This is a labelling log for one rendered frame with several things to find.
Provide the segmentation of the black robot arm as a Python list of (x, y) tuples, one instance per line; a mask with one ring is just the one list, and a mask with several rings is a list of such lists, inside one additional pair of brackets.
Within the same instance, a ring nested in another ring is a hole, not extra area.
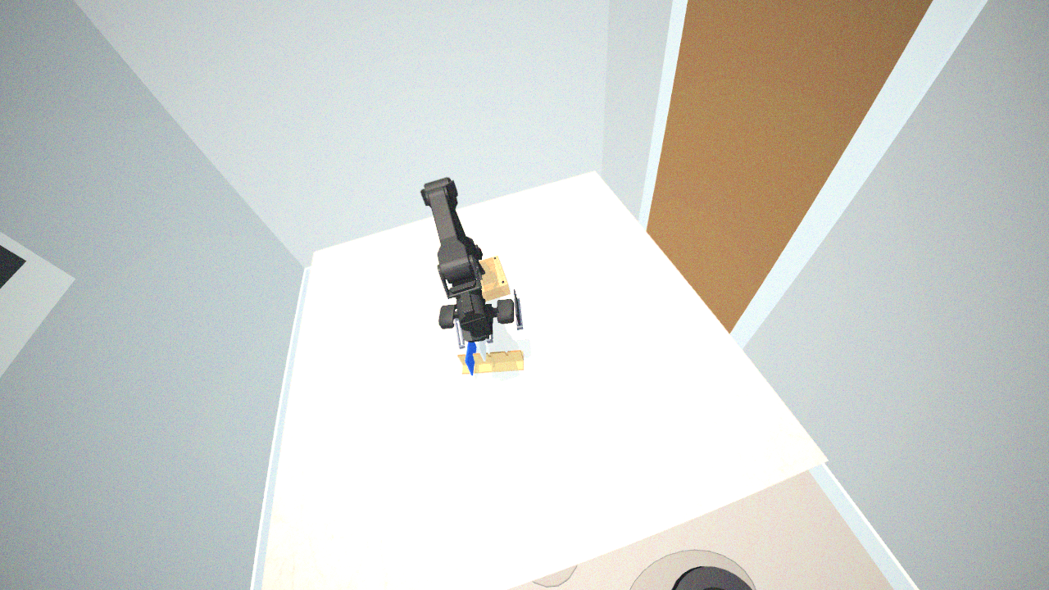
[[(462, 339), (468, 343), (484, 341), (493, 334), (493, 324), (488, 322), (481, 300), (480, 280), (486, 271), (479, 264), (480, 247), (462, 230), (456, 211), (456, 182), (451, 178), (429, 182), (424, 184), (420, 194), (425, 206), (430, 206), (434, 213), (441, 240), (436, 271), (447, 298), (456, 298)], [(451, 285), (449, 290), (446, 280)]]

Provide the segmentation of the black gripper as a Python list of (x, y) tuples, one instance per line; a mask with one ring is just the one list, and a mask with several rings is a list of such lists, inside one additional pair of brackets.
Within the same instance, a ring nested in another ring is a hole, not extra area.
[[(493, 325), (493, 318), (496, 317), (499, 324), (513, 324), (515, 321), (515, 305), (512, 299), (497, 300), (497, 305), (486, 305), (486, 299), (483, 298), (484, 310), (486, 311), (486, 316), (488, 322)], [(441, 329), (452, 329), (454, 319), (458, 319), (458, 314), (456, 305), (441, 305), (438, 310), (438, 326)]]

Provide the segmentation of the blue board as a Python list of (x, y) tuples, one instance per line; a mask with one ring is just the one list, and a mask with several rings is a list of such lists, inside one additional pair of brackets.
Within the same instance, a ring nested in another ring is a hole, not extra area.
[(473, 373), (475, 372), (475, 359), (473, 359), (474, 357), (472, 355), (475, 354), (475, 352), (476, 352), (476, 345), (475, 345), (475, 343), (468, 343), (467, 344), (467, 355), (465, 355), (465, 364), (467, 365), (467, 367), (468, 367), (470, 374), (472, 374), (472, 376), (473, 376)]

